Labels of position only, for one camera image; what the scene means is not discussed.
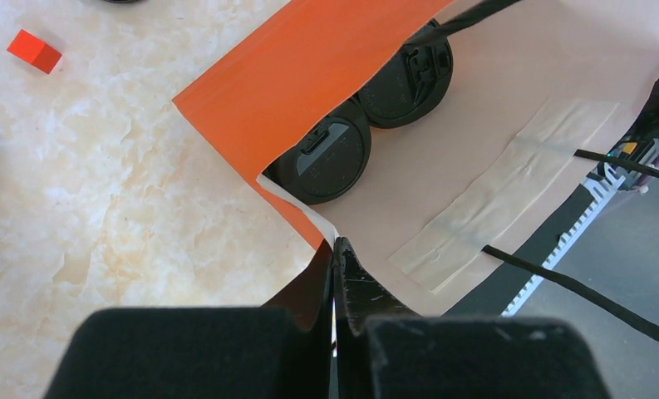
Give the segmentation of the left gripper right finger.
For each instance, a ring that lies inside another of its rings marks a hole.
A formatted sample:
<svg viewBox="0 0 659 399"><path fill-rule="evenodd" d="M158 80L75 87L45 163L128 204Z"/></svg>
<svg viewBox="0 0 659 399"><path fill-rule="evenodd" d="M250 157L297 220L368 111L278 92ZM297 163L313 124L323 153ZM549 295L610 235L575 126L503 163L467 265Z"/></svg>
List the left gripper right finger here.
<svg viewBox="0 0 659 399"><path fill-rule="evenodd" d="M552 318L422 317L346 238L333 248L341 398L607 398L583 337Z"/></svg>

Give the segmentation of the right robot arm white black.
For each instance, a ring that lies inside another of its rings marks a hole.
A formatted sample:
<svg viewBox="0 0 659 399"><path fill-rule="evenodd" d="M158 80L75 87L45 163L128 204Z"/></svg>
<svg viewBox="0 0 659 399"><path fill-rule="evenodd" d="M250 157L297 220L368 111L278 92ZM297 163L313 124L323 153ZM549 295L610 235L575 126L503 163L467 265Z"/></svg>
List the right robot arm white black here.
<svg viewBox="0 0 659 399"><path fill-rule="evenodd" d="M609 155L659 167L659 78L640 115Z"/></svg>

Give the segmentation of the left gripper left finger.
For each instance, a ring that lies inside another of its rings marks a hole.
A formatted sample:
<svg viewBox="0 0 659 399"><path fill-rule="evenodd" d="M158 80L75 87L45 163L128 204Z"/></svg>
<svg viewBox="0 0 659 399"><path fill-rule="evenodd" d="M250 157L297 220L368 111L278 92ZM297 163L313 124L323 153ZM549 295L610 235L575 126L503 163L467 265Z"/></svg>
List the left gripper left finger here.
<svg viewBox="0 0 659 399"><path fill-rule="evenodd" d="M258 307L107 308L75 331L48 398L325 398L332 248Z"/></svg>

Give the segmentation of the orange paper bag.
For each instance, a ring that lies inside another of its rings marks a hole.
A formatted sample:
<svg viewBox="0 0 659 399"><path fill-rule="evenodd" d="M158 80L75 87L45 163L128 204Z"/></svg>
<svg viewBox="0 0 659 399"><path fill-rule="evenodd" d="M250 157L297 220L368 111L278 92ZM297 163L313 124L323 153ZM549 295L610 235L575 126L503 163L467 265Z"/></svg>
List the orange paper bag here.
<svg viewBox="0 0 659 399"><path fill-rule="evenodd" d="M370 126L360 179L306 205L263 172L404 45L446 38L454 70L418 121ZM659 1L291 1L174 98L313 247L351 241L399 302L440 316L498 262L659 326L512 254L632 126L659 78Z"/></svg>

